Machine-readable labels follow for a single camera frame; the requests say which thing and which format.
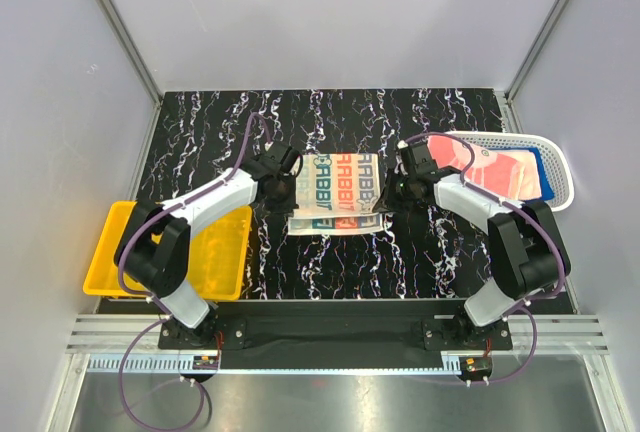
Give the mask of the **pink patterned towel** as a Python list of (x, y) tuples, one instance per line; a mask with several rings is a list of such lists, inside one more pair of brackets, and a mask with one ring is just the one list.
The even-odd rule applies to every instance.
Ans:
[[(469, 150), (460, 142), (444, 136), (431, 136), (427, 146), (439, 168), (451, 166), (460, 171), (469, 163)], [(465, 178), (496, 195), (518, 199), (523, 165), (514, 157), (517, 150), (494, 151), (471, 145), (475, 159)]]

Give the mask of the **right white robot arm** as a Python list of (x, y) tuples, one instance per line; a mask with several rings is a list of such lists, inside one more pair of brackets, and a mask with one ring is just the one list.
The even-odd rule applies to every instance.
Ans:
[(461, 169), (440, 167), (428, 149), (428, 135), (398, 143), (402, 167), (386, 175), (373, 210), (400, 213), (432, 205), (450, 211), (488, 237), (491, 278), (463, 305), (454, 336), (476, 348), (490, 325), (531, 301), (552, 299), (564, 288), (571, 264), (550, 206), (542, 200), (503, 198), (466, 177), (475, 162), (471, 144), (449, 135), (468, 152)]

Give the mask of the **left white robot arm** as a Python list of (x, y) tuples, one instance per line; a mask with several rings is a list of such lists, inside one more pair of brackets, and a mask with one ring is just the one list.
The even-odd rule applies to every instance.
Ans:
[(133, 206), (114, 253), (118, 281), (129, 277), (196, 348), (215, 338), (215, 313), (187, 279), (192, 240), (241, 207), (262, 203), (274, 213), (297, 208), (296, 179), (302, 154), (282, 142), (237, 163), (205, 185), (168, 202), (140, 200)]

